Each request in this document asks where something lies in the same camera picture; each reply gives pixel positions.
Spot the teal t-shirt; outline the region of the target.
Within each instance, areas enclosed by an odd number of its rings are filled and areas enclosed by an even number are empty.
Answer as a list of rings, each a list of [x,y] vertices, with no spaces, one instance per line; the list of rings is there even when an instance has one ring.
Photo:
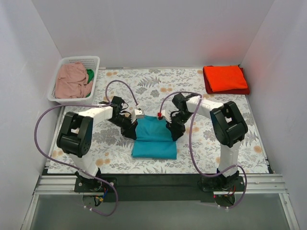
[[[133,158],[168,160],[177,158],[177,145],[172,140],[171,132],[166,128],[166,121],[146,115],[138,120],[136,136],[131,151]]]

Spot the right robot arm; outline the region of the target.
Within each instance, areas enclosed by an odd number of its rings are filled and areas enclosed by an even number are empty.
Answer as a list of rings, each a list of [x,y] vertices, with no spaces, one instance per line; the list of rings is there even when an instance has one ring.
[[[213,132],[220,143],[220,163],[217,173],[202,175],[201,186],[204,191],[234,191],[244,184],[239,175],[238,154],[241,142],[248,132],[248,126],[235,102],[216,103],[202,99],[200,95],[192,93],[184,96],[178,93],[172,103],[177,108],[167,118],[166,128],[170,131],[173,141],[183,136],[185,124],[196,114],[211,120]]]

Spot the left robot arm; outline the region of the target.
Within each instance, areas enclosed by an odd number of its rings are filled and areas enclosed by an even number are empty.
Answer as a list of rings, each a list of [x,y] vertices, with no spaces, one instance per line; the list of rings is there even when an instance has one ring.
[[[75,175],[90,191],[99,191],[103,185],[98,177],[100,169],[88,154],[94,126],[109,121],[120,127],[122,136],[136,139],[137,116],[142,115],[142,110],[135,109],[130,113],[124,110],[124,104],[122,98],[115,96],[109,104],[102,102],[98,107],[79,113],[67,112],[64,116],[57,147],[69,155],[78,168]]]

